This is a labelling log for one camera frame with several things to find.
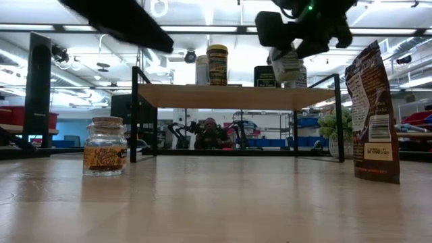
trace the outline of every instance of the black panel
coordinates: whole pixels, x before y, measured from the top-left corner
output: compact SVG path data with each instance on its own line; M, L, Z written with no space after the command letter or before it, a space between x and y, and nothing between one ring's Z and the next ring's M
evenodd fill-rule
M156 109L150 105L145 99L141 97L139 100L138 108L138 123L139 124L152 124L153 113ZM123 124L131 123L132 115L132 95L122 94L113 95L111 97L111 116L123 118Z
M24 137L40 134L48 138L51 85L51 39L30 33L30 54L26 84Z

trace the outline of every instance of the security camera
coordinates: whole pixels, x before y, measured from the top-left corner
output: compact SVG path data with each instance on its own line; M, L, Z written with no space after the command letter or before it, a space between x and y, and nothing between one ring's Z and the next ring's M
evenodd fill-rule
M187 54L184 56L184 61L186 63L195 63L196 54L195 50L188 50Z

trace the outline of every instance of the chair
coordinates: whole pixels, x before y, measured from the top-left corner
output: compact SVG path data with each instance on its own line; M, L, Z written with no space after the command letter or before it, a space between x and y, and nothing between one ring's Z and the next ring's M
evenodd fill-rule
M79 136L75 136L75 135L65 135L64 139L66 141L73 141L74 142L74 146L75 147L81 147L81 140Z

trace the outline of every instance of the cork lid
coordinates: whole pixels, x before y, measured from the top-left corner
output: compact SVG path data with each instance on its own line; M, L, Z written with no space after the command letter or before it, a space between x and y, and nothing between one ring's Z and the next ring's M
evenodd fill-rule
M123 125L123 118L120 117L94 117L92 121L95 125L102 125L102 126Z

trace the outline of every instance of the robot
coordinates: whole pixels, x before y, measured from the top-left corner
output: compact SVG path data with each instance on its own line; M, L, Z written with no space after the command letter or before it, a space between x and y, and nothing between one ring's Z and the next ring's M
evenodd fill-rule
M59 0L62 4L88 19L89 24L107 32L119 41L139 47L172 53L173 40L150 17L136 0ZM261 11L255 19L260 44L275 47L272 61L290 51L302 59L329 50L328 43L336 37L337 48L351 45L352 35L346 22L346 12L356 0L272 0L282 14L294 21L284 24L280 13ZM295 38L303 42L292 50Z

